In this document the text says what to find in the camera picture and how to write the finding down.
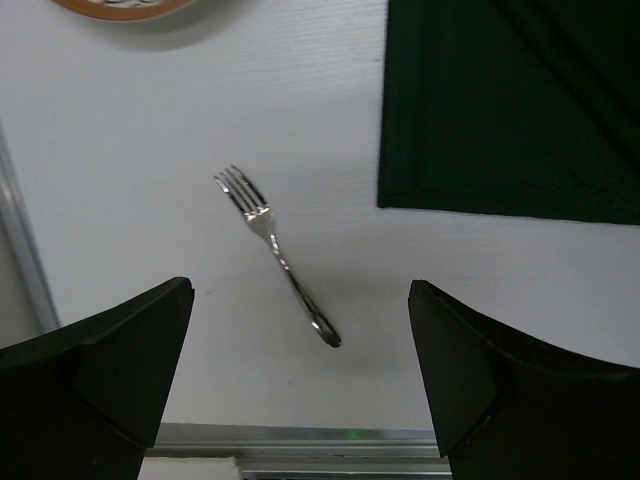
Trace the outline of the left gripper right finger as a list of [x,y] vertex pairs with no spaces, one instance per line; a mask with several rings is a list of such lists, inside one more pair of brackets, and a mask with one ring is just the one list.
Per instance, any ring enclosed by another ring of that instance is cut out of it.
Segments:
[[416,280],[409,317],[456,479],[635,479],[639,372],[546,343]]

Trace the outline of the orange patterned plate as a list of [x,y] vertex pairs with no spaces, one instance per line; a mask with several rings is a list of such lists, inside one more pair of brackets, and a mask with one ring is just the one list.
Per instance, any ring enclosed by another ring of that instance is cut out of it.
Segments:
[[54,0],[58,6],[96,20],[137,22],[157,19],[175,13],[191,4],[191,0],[167,1],[86,1]]

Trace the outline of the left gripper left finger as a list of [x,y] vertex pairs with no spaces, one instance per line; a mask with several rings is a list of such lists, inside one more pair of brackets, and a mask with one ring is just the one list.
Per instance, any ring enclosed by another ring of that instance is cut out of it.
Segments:
[[4,479],[135,479],[194,303],[185,277],[1,351]]

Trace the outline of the dark green cloth napkin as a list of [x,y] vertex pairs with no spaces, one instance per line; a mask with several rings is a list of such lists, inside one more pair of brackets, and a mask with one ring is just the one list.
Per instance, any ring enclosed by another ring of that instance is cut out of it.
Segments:
[[639,221],[635,1],[392,1],[377,204]]

